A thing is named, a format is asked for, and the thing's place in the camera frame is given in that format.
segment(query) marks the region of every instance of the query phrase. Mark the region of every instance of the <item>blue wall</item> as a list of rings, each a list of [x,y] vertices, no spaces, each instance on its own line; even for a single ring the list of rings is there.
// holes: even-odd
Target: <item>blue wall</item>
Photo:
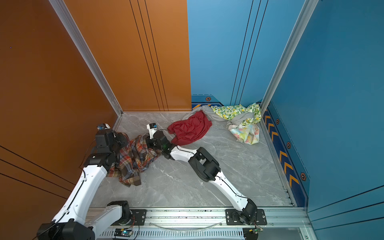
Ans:
[[[353,223],[384,217],[383,9],[378,0],[320,0],[272,98],[309,175],[321,240],[383,238],[365,230],[383,219]]]
[[[213,95],[224,105],[262,99],[303,3],[188,0],[192,94]]]

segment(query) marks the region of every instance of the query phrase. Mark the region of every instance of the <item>gray cloth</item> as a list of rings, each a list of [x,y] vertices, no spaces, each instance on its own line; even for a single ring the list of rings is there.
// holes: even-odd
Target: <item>gray cloth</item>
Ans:
[[[203,106],[200,106],[200,107],[193,109],[190,113],[187,113],[181,120],[188,119],[190,116],[192,116],[193,114],[195,114],[198,111],[203,111],[210,121],[226,121],[226,119],[224,119],[224,118],[220,117],[219,115],[217,115],[216,113],[214,113],[212,108],[208,105],[203,105]]]
[[[229,125],[240,125],[240,123],[247,118],[255,118],[255,115],[253,113],[241,113],[239,115],[236,115],[232,118],[232,120],[227,122],[227,128]]]

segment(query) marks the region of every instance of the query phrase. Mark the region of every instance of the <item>plaid cloth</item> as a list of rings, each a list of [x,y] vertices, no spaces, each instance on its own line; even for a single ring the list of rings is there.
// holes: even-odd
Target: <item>plaid cloth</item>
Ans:
[[[141,185],[139,173],[144,172],[161,155],[161,150],[155,151],[147,147],[147,136],[148,134],[137,136],[120,150],[119,166],[113,163],[107,177],[119,177],[119,181],[128,187],[131,184]]]

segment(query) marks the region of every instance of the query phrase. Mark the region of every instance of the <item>red garment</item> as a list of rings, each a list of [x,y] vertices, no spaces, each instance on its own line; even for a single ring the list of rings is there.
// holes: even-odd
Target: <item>red garment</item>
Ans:
[[[198,111],[187,120],[172,123],[168,131],[176,135],[171,141],[173,144],[187,145],[202,138],[211,126],[212,122],[203,111]]]

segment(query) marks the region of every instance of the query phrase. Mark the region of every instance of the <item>floor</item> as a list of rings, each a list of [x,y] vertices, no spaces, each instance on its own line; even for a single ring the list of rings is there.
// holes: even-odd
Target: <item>floor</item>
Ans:
[[[117,128],[129,138],[147,133],[148,123],[167,129],[184,113],[124,113]],[[212,122],[206,135],[183,147],[204,147],[219,162],[227,179],[258,206],[291,206],[264,134],[260,142],[247,145],[237,142],[225,128],[226,122]],[[173,135],[164,131],[169,140]],[[231,206],[230,201],[212,184],[200,180],[190,165],[160,156],[141,173],[140,186],[127,187],[116,177],[106,177],[99,186],[91,207],[105,207],[115,200],[127,200],[131,207],[211,207]]]

